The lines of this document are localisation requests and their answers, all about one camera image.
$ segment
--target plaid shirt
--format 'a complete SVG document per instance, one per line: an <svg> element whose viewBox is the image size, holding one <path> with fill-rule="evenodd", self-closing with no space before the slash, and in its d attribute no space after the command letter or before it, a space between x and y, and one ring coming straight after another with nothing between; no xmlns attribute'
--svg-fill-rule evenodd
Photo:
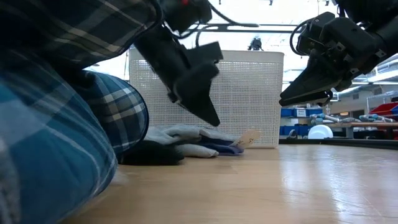
<svg viewBox="0 0 398 224"><path fill-rule="evenodd" d="M0 223L56 223L106 188L147 109L82 69L160 20L156 0L0 0Z"/></svg>

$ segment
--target white basket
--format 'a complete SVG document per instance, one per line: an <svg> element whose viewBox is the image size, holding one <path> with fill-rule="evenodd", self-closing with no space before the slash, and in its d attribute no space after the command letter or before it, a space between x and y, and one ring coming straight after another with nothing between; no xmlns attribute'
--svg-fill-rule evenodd
<svg viewBox="0 0 398 224"><path fill-rule="evenodd" d="M275 148L279 140L283 59L280 52L224 50L220 74L213 80L210 98L220 117L217 130L241 135L248 129L262 132L256 145ZM136 49L129 54L130 83L144 97L151 126L209 124L170 102L163 83Z"/></svg>

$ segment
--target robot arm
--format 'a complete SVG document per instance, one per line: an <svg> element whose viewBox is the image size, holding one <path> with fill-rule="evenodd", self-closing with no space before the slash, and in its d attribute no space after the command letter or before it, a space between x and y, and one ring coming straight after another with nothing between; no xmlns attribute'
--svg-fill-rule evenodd
<svg viewBox="0 0 398 224"><path fill-rule="evenodd" d="M223 59L218 42L186 49L172 31L180 34L195 22L211 19L207 0L160 0L165 23L147 30L135 42L152 70L167 87L168 96L189 112L213 126L220 120L210 100L211 80L219 70L215 63Z"/></svg>
<svg viewBox="0 0 398 224"><path fill-rule="evenodd" d="M325 12L302 24L305 29L293 50L310 58L306 69L280 94L281 106L326 105L333 97L332 88L347 89L352 79L398 53L398 0L336 0L335 4L340 17Z"/></svg>

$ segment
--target cable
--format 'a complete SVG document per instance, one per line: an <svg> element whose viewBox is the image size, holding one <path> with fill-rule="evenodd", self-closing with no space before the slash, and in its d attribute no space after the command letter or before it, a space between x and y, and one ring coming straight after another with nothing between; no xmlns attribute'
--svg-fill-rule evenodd
<svg viewBox="0 0 398 224"><path fill-rule="evenodd" d="M338 14L340 17L346 17L345 10L344 10L344 8L343 8L340 4L337 6L337 14Z"/></svg>
<svg viewBox="0 0 398 224"><path fill-rule="evenodd" d="M190 30L189 32L182 34L182 35L176 35L176 34L172 34L175 38L181 40L181 39L185 39L189 36L191 36L194 32L198 31L198 27L200 26L200 24L198 24L195 28L193 28L192 30Z"/></svg>
<svg viewBox="0 0 398 224"><path fill-rule="evenodd" d="M293 51L295 54L297 54L297 55L306 56L305 54L302 54L302 53L298 52L298 51L296 50L296 48L293 46L293 37L294 37L294 34L296 34L296 32L297 32L301 27L303 27L307 22L310 22L310 21L312 21L312 20L313 20L313 18L307 19L306 21L300 23L300 24L293 30L293 32L292 32L291 35L290 35L290 48L291 48L292 51Z"/></svg>
<svg viewBox="0 0 398 224"><path fill-rule="evenodd" d="M317 3L318 3L318 16L319 16L319 13L320 13L320 10L319 10L319 0L317 0Z"/></svg>
<svg viewBox="0 0 398 224"><path fill-rule="evenodd" d="M210 9L213 10L213 12L215 12L215 14L220 16L225 21L229 22L229 24L234 24L234 26L242 26L242 27L259 27L259 24L243 24L240 22L233 21L232 19L230 19L230 18L226 17L224 14L222 14L219 10L217 10L216 7L214 7L210 2L209 2L209 5L210 5Z"/></svg>
<svg viewBox="0 0 398 224"><path fill-rule="evenodd" d="M198 32L197 32L197 37L195 38L196 47L199 47L199 36L205 29L208 29L208 28L211 28L211 27L222 27L222 26L228 27L228 26L232 26L232 25L231 24L218 24L218 25L209 24L209 25L206 25L206 26L202 27L201 29L199 29Z"/></svg>
<svg viewBox="0 0 398 224"><path fill-rule="evenodd" d="M126 58L124 59L124 73L123 73L123 80L126 80L126 67L127 67L127 59L128 59L128 50L126 51Z"/></svg>

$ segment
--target wooden table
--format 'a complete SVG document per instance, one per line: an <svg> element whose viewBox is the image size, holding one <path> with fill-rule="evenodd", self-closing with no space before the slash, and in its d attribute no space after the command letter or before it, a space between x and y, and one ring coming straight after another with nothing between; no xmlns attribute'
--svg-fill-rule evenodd
<svg viewBox="0 0 398 224"><path fill-rule="evenodd" d="M280 145L180 166L120 166L63 224L332 224L398 222L398 152Z"/></svg>
<svg viewBox="0 0 398 224"><path fill-rule="evenodd" d="M326 124L330 128L345 128L346 129L346 137L354 138L354 128L367 128L367 127L375 127L375 128L386 128L387 132L391 132L390 134L393 136L393 130L398 128L398 122L393 123L385 123L385 122L350 122L350 123L334 123L334 124Z"/></svg>

